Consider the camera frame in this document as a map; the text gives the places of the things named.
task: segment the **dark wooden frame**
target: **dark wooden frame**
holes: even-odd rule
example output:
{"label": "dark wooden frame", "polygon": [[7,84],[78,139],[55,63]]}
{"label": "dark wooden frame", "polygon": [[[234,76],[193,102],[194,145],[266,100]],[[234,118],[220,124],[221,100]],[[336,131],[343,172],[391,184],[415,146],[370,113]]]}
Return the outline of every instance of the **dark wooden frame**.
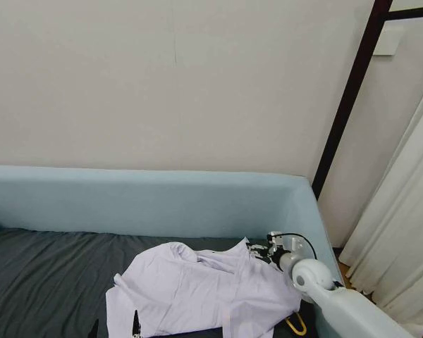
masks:
{"label": "dark wooden frame", "polygon": [[333,158],[337,152],[346,123],[353,109],[363,79],[367,73],[369,62],[372,59],[379,35],[381,35],[384,23],[388,20],[403,20],[412,18],[423,18],[423,7],[405,9],[402,11],[390,11],[393,0],[375,0],[372,12],[369,16],[362,40],[352,64],[350,76],[346,82],[343,95],[338,105],[336,117],[333,120],[323,154],[318,165],[317,173],[312,183],[315,197],[318,199],[323,189],[324,182],[331,168]]}

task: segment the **white wall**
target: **white wall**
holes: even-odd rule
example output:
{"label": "white wall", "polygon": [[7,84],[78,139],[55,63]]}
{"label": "white wall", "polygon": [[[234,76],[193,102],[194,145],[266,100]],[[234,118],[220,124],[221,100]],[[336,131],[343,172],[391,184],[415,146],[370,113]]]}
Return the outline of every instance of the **white wall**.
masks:
{"label": "white wall", "polygon": [[[423,6],[396,1],[392,9]],[[373,57],[319,198],[334,246],[350,236],[423,95],[423,18],[405,29],[394,57]]]}
{"label": "white wall", "polygon": [[313,177],[370,0],[0,0],[0,163]]}

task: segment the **mattress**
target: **mattress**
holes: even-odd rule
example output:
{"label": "mattress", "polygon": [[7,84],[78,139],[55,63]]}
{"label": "mattress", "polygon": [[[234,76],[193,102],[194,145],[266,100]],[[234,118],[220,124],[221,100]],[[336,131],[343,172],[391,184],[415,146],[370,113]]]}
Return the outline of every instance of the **mattress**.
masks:
{"label": "mattress", "polygon": [[[223,251],[241,239],[141,237],[0,229],[0,337],[84,337],[99,319],[108,337],[105,292],[113,276],[153,246],[183,242]],[[275,337],[289,337],[285,324]],[[222,337],[221,329],[176,337]]]}

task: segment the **light blue headboard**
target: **light blue headboard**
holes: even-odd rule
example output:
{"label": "light blue headboard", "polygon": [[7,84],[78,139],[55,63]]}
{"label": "light blue headboard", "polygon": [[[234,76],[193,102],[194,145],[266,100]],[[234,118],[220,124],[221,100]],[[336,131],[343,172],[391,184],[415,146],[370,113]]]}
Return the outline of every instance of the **light blue headboard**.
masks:
{"label": "light blue headboard", "polygon": [[[163,237],[299,232],[341,280],[303,177],[0,166],[0,227]],[[336,337],[318,321],[321,337]]]}

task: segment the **white shirt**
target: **white shirt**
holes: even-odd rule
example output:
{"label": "white shirt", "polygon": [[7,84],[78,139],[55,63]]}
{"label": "white shirt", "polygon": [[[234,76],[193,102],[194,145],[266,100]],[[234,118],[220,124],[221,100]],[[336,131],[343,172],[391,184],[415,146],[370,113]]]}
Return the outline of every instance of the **white shirt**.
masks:
{"label": "white shirt", "polygon": [[253,256],[247,240],[227,251],[193,251],[172,242],[137,255],[106,292],[110,338],[223,328],[223,338],[270,338],[274,325],[298,311],[300,294],[283,273]]}

